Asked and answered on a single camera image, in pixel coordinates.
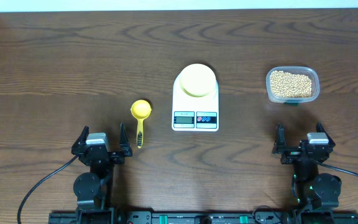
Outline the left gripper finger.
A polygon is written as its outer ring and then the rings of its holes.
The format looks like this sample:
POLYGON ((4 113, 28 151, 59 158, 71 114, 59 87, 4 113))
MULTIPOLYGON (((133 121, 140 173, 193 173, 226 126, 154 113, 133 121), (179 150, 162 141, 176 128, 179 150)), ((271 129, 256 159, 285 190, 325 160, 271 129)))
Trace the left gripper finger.
POLYGON ((125 129, 124 123, 120 124, 119 145, 120 145, 120 148, 124 152, 129 152, 130 151, 130 143, 129 143, 129 140, 128 140, 127 135, 126 135, 126 129, 125 129))
POLYGON ((89 135, 89 127, 85 126, 75 142, 75 146, 86 145, 86 140, 89 135))

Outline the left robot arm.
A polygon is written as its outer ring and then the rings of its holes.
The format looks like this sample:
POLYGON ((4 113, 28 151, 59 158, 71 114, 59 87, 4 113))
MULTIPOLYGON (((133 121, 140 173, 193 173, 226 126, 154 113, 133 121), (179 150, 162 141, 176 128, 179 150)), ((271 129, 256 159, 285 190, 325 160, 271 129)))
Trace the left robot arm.
POLYGON ((75 223, 125 223, 126 219, 109 205, 114 166, 125 163, 132 156, 124 123, 120 124, 118 151, 109 150, 106 133, 89 132, 85 126, 71 147, 71 153, 89 167, 73 184, 77 197, 75 223))

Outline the yellow measuring scoop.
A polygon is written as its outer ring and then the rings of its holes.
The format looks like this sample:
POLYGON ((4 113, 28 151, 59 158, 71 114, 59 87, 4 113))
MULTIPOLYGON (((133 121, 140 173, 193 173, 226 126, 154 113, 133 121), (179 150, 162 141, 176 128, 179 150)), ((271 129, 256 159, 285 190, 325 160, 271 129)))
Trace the yellow measuring scoop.
POLYGON ((137 100, 131 106, 131 114, 137 120, 136 141, 137 147, 141 148, 144 143, 144 120, 152 112, 150 103, 146 100, 137 100))

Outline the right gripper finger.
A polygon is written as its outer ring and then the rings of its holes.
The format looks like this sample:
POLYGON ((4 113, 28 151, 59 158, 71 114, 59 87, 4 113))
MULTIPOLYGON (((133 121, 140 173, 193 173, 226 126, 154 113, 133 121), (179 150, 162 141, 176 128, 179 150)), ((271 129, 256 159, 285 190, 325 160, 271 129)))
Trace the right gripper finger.
POLYGON ((277 124, 274 146, 276 150, 281 150, 286 146, 285 130, 282 124, 277 124))
POLYGON ((328 144, 334 145, 333 139, 330 137, 330 135, 326 132, 321 122, 317 122, 316 124, 316 132, 317 133, 324 133, 327 136, 328 144))

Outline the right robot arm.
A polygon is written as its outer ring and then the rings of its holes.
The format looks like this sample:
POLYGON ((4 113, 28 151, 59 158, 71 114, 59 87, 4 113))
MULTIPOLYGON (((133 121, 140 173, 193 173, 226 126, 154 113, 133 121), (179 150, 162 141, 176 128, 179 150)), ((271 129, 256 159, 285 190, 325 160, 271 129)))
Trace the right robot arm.
POLYGON ((329 159, 335 146, 323 125, 308 133, 298 146, 288 146, 282 124, 276 127, 272 152, 281 155, 280 162, 293 166, 291 190, 298 206, 284 214, 282 223, 335 224, 333 209, 339 206, 341 179, 320 173, 318 164, 329 159))

